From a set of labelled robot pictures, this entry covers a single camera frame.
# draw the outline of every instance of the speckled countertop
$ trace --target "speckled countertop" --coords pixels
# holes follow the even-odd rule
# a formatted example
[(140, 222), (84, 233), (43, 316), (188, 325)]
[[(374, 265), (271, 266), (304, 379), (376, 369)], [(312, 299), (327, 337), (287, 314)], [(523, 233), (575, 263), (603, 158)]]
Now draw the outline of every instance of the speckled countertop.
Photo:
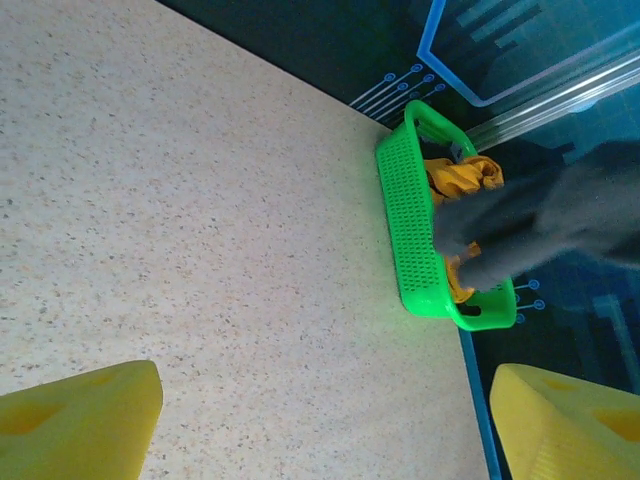
[(0, 391), (157, 362), (143, 479), (486, 479), (379, 125), (150, 0), (2, 2)]

